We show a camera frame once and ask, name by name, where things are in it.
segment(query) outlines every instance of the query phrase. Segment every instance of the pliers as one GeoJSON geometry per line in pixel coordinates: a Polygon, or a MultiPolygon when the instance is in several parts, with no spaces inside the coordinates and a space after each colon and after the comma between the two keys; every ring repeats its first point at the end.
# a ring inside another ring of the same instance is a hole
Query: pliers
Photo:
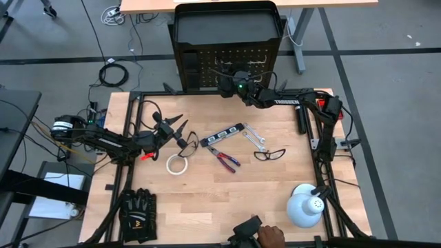
{"type": "Polygon", "coordinates": [[[216,149],[214,149],[212,146],[207,146],[207,148],[208,148],[208,150],[209,151],[211,151],[212,152],[212,154],[213,155],[215,155],[217,158],[218,158],[218,160],[220,161],[220,163],[223,165],[223,166],[225,166],[225,168],[227,168],[230,172],[232,172],[232,173],[236,173],[236,170],[235,169],[233,169],[231,166],[229,166],[222,158],[226,158],[226,159],[228,159],[229,161],[231,161],[231,162],[233,162],[235,165],[237,165],[237,166],[240,166],[240,163],[239,163],[239,161],[237,161],[236,159],[234,159],[234,158],[232,158],[232,157],[230,157],[230,156],[228,156],[228,155],[226,155],[226,154],[224,154],[224,153],[222,153],[222,152],[220,152],[220,151],[218,151],[218,150],[216,150],[216,149]]]}

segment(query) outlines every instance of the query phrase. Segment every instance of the wooden table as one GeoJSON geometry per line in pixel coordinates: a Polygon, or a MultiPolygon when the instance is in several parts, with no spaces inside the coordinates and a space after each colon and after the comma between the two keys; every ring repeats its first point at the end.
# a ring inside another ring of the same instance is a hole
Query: wooden table
{"type": "MultiPolygon", "coordinates": [[[[195,3],[219,3],[238,0],[200,0],[195,3]]],[[[318,8],[318,7],[349,7],[349,6],[373,6],[378,0],[273,0],[279,8],[318,8]]],[[[123,0],[121,12],[126,14],[174,12],[179,3],[173,0],[123,0]]]]}
{"type": "MultiPolygon", "coordinates": [[[[129,93],[113,93],[110,98],[105,127],[113,132],[123,132],[128,96],[129,93]]],[[[267,149],[275,151],[285,148],[287,151],[278,160],[258,161],[252,155],[256,147],[242,134],[235,134],[214,145],[219,151],[241,162],[242,166],[236,168],[235,174],[227,171],[215,156],[202,147],[189,158],[188,170],[183,175],[168,174],[165,161],[179,152],[173,141],[160,150],[157,161],[136,160],[132,189],[147,188],[158,196],[158,240],[145,244],[225,242],[233,234],[233,227],[253,214],[259,215],[264,225],[279,226],[285,233],[286,241],[313,240],[317,235],[326,239],[323,223],[311,229],[301,229],[291,224],[286,214],[286,204],[292,189],[300,183],[316,184],[308,138],[306,134],[298,134],[292,106],[259,110],[245,107],[238,97],[223,99],[217,95],[151,96],[148,99],[158,103],[164,117],[184,114],[173,125],[177,128],[188,119],[184,136],[195,131],[202,139],[233,124],[247,122],[265,137],[267,149]]],[[[151,114],[155,107],[146,103],[144,110],[143,120],[151,125],[151,114]]],[[[316,131],[314,119],[311,118],[311,121],[316,131]]],[[[335,137],[343,136],[339,121],[335,137]]],[[[357,183],[349,158],[336,157],[332,167],[335,178],[357,183]]],[[[116,165],[108,165],[95,174],[80,241],[89,238],[106,215],[111,191],[105,191],[105,186],[113,184],[115,171],[116,165]]],[[[336,184],[342,207],[361,230],[370,234],[360,190],[351,185],[336,184]]],[[[331,219],[334,233],[338,235],[336,220],[331,219]]],[[[116,220],[113,239],[118,236],[118,231],[119,222],[116,220]]]]}

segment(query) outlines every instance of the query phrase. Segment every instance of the tape roll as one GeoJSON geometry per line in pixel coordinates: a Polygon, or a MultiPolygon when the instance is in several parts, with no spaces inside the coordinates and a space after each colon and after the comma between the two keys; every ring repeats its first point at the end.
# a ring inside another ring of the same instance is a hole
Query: tape roll
{"type": "Polygon", "coordinates": [[[168,173],[170,173],[171,175],[179,176],[179,175],[183,174],[183,173],[187,170],[187,168],[188,168],[188,160],[187,160],[187,158],[183,158],[183,157],[179,156],[178,154],[173,154],[173,155],[171,155],[171,156],[167,159],[167,162],[166,162],[166,164],[165,164],[165,167],[167,168],[168,173]],[[173,172],[173,171],[170,169],[170,163],[172,163],[172,161],[173,161],[175,158],[182,158],[182,159],[185,161],[184,169],[182,169],[180,172],[173,172]]]}

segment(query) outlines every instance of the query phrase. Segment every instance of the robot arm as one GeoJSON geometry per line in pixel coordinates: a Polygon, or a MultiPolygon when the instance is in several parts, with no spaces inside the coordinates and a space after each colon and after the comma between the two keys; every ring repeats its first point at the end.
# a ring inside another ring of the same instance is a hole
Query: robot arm
{"type": "Polygon", "coordinates": [[[246,106],[253,105],[257,108],[268,108],[274,105],[304,105],[323,123],[323,135],[316,149],[316,157],[322,162],[332,161],[337,149],[333,137],[334,127],[342,108],[342,102],[338,97],[323,91],[315,91],[312,88],[277,92],[255,83],[254,78],[248,72],[242,71],[236,72],[233,76],[222,76],[218,83],[220,95],[231,97],[237,94],[246,106]],[[325,101],[321,110],[316,105],[316,99],[325,101]]]}
{"type": "Polygon", "coordinates": [[[63,115],[55,118],[55,123],[50,131],[51,136],[63,143],[80,142],[90,147],[107,152],[113,163],[121,165],[133,165],[134,159],[142,151],[147,158],[152,157],[155,161],[159,155],[159,149],[171,139],[176,139],[181,149],[187,143],[181,138],[182,131],[187,124],[185,121],[175,132],[171,125],[182,115],[171,119],[162,120],[158,112],[153,114],[156,121],[154,130],[141,131],[132,138],[124,137],[111,132],[93,123],[87,123],[80,116],[63,115]]]}

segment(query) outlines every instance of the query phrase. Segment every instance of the lamp shade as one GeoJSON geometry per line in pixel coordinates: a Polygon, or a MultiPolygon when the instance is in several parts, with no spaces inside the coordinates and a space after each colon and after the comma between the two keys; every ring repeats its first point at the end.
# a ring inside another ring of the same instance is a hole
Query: lamp shade
{"type": "Polygon", "coordinates": [[[317,195],[311,195],[316,187],[307,183],[297,186],[287,203],[289,219],[298,227],[310,228],[320,221],[325,204],[317,195]]]}

